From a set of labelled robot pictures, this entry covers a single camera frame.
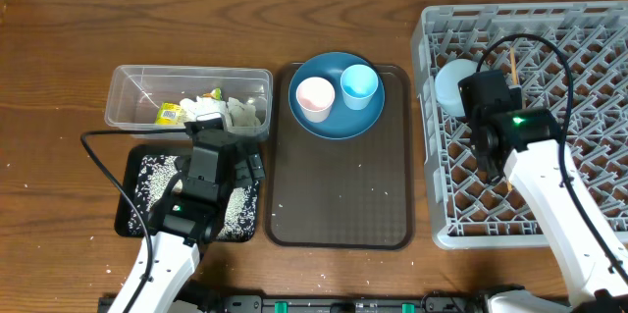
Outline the light blue bowl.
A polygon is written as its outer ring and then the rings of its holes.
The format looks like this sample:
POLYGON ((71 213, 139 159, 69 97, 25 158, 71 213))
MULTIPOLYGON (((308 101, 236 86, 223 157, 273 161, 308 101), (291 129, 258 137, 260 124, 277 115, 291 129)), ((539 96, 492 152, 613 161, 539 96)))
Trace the light blue bowl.
POLYGON ((437 102, 454 118, 465 116, 458 83, 476 72, 477 63, 467 59, 456 59, 445 64, 435 77, 437 102))

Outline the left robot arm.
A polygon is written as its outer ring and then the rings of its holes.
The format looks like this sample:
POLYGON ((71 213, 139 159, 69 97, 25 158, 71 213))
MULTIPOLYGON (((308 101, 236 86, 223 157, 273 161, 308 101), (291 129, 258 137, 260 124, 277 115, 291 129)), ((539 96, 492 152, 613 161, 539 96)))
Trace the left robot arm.
POLYGON ((265 177, 256 142, 226 130, 225 118, 211 113, 186 122, 188 155, 152 205, 146 235, 111 312, 166 312, 194 274, 203 248, 224 225, 233 190, 265 177))

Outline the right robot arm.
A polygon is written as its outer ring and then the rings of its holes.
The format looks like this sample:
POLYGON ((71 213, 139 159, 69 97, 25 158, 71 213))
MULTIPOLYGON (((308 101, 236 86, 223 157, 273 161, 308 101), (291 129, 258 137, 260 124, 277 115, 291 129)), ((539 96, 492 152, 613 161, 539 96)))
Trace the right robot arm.
POLYGON ((571 312, 627 309, 627 250, 587 190, 546 108, 522 106, 500 71, 458 84, 471 149, 491 181, 506 179, 531 209, 558 263, 571 312))

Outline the black waste tray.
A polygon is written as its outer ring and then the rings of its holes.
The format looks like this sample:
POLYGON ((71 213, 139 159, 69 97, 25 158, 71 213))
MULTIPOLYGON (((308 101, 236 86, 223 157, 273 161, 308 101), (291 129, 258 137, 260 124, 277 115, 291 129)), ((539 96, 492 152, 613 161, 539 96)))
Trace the black waste tray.
MULTIPOLYGON (((161 198, 166 185, 177 172, 175 161, 191 153, 189 147, 169 144, 140 144, 128 157, 123 188, 139 213, 145 218, 153 204, 161 198)), ((218 241, 247 242, 256 229, 260 182, 236 188, 230 198, 225 223, 218 241)), ((121 195, 114 229, 122 237, 142 237, 136 214, 121 195)))

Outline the grey dishwasher rack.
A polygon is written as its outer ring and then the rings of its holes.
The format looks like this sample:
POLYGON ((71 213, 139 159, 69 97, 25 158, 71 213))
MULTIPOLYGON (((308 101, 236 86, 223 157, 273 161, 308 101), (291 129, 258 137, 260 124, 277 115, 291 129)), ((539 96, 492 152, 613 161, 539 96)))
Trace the grey dishwasher rack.
POLYGON ((435 77, 468 59, 511 79, 514 47, 525 103, 569 116, 578 172, 620 240, 627 237, 627 5, 561 2, 432 6, 411 37, 422 108, 432 238, 443 249, 540 247, 546 239, 519 193, 490 185, 471 131, 437 102, 435 77))

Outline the crumpled white paper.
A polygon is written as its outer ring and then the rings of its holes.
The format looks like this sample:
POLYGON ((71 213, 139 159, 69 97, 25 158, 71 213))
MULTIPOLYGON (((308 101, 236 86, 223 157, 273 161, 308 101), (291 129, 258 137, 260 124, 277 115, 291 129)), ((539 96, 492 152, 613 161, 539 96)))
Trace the crumpled white paper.
POLYGON ((199 115, 220 112, 224 115, 226 126, 232 127, 260 127, 261 122, 256 117, 256 108, 253 105, 243 104, 230 97, 227 101, 216 100, 212 97, 196 97, 196 100, 185 98, 180 102, 185 116, 190 121, 196 121, 199 115))

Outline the yellow green wrapper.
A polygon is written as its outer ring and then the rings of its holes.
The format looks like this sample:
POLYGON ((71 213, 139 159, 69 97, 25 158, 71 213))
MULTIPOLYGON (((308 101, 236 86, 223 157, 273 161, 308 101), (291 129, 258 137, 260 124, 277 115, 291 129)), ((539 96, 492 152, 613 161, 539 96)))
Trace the yellow green wrapper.
POLYGON ((159 126, 179 126, 184 122, 184 109, 179 104, 165 102, 161 105, 154 124, 159 126))

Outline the clear plastic bin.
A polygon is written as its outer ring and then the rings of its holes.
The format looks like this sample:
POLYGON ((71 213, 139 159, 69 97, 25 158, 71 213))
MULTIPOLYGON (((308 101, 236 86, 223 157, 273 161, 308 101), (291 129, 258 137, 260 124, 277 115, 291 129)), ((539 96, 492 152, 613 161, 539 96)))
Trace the clear plastic bin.
POLYGON ((220 89, 222 99, 234 98, 255 108, 258 127, 237 127, 235 133, 268 138, 273 102, 273 76, 265 69, 122 65, 113 73, 104 120, 121 130, 158 130, 158 111, 220 89))

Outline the brown serving tray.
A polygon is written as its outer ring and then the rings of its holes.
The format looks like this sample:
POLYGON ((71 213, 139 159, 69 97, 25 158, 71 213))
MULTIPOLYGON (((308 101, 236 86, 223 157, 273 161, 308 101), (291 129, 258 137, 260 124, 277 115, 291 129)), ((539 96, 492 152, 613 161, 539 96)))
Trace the brown serving tray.
POLYGON ((329 140, 302 127, 288 105, 298 64, 285 66, 275 94, 265 230, 282 246, 396 250, 413 237, 409 78, 380 65, 386 98, 364 133, 329 140))

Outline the pink cup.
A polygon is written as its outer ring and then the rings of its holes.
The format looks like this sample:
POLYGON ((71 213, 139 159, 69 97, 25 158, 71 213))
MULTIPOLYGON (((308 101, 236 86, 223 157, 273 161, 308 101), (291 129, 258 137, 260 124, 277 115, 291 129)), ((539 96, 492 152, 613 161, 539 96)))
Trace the pink cup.
POLYGON ((304 117, 312 123, 322 123, 330 115, 336 93, 333 85, 320 77, 306 78, 296 90, 296 100, 304 117))

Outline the dark blue plate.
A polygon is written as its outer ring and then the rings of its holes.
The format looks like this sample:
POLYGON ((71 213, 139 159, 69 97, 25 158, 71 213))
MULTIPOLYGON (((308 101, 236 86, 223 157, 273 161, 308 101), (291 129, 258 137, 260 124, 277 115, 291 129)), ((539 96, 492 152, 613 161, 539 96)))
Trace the dark blue plate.
POLYGON ((288 88, 288 105, 298 123, 306 130, 326 139, 349 139, 373 127, 385 106, 385 88, 375 67, 359 56, 344 52, 329 52, 315 56, 303 63, 294 73, 288 88), (361 110, 353 110, 344 102, 341 77, 352 66, 362 76, 370 73, 377 79, 377 88, 361 110), (335 90, 335 101, 329 116, 322 122, 309 121, 297 101, 297 88, 307 78, 323 78, 335 90))

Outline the light blue cup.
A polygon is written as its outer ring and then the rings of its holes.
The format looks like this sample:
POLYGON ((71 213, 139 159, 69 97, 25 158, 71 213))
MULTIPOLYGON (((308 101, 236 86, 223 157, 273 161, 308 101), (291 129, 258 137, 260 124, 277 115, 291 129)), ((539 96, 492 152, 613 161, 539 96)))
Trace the light blue cup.
POLYGON ((351 110, 363 110, 379 87, 377 73, 366 65, 352 65, 340 76, 344 104, 351 110))

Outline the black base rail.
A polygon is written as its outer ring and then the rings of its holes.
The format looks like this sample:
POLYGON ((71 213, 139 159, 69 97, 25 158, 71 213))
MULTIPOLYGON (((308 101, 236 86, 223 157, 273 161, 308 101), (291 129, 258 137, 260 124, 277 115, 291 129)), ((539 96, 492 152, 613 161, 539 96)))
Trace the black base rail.
POLYGON ((168 313, 481 313, 481 303, 463 297, 427 295, 419 299, 263 298, 232 295, 198 306, 177 300, 168 313))

